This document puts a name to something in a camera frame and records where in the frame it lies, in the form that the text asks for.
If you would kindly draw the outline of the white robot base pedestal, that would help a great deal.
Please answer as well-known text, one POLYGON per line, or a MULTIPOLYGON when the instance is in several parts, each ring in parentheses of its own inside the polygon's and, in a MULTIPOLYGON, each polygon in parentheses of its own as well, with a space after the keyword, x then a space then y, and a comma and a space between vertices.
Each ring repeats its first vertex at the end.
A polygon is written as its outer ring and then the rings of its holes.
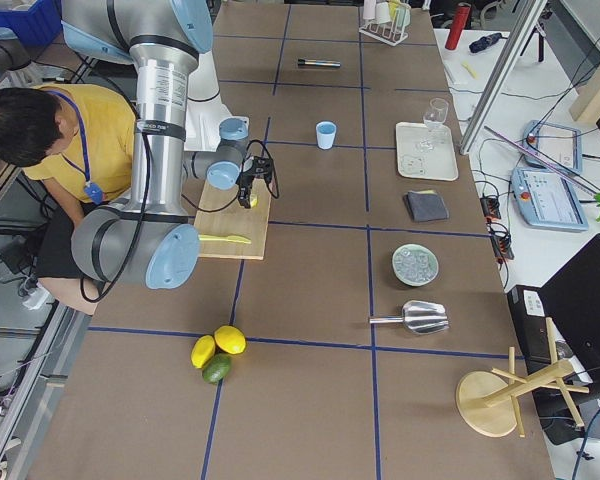
POLYGON ((183 152, 186 169, 203 170, 222 161, 240 166, 244 149, 225 147, 220 136, 221 122, 232 117, 221 97, 213 53, 203 53, 197 69, 188 77, 183 152))

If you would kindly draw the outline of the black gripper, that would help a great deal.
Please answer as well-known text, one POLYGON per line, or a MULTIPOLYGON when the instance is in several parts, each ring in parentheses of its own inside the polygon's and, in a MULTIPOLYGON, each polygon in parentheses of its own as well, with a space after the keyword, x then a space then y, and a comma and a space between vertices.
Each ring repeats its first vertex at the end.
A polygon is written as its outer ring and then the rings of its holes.
POLYGON ((248 166, 243 170, 237 180, 239 188, 238 201, 244 208, 250 207, 250 192, 255 179, 261 179, 267 187, 273 181, 274 161, 270 157, 251 156, 248 158, 248 166))

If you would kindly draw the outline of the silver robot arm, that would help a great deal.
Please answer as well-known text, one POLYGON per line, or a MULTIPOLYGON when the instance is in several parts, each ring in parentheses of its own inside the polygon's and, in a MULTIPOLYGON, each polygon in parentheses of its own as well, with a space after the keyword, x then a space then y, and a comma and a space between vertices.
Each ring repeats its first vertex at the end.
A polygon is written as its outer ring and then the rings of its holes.
POLYGON ((261 179, 276 182, 269 156, 250 153, 248 121, 223 104, 203 1, 66 1, 67 45, 135 67, 137 118, 130 188, 89 213, 72 237, 83 274, 105 283, 172 289, 191 275, 200 251, 181 204, 183 182, 233 190, 243 207, 261 179))

